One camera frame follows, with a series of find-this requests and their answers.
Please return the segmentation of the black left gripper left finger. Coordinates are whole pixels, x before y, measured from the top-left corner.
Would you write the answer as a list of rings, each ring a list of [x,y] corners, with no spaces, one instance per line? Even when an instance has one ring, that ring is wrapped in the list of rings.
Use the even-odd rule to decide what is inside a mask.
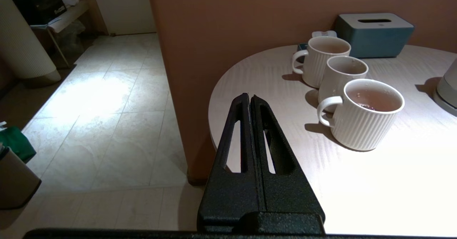
[[[241,172],[226,170],[235,123],[240,122]],[[231,231],[247,213],[261,209],[258,163],[247,93],[235,97],[197,213],[198,231]]]

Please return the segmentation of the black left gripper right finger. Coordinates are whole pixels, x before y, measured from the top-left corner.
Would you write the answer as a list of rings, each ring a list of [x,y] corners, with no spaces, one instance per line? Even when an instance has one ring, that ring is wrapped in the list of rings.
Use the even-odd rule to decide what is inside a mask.
[[[262,187],[263,232],[324,232],[325,213],[269,104],[250,103]]]

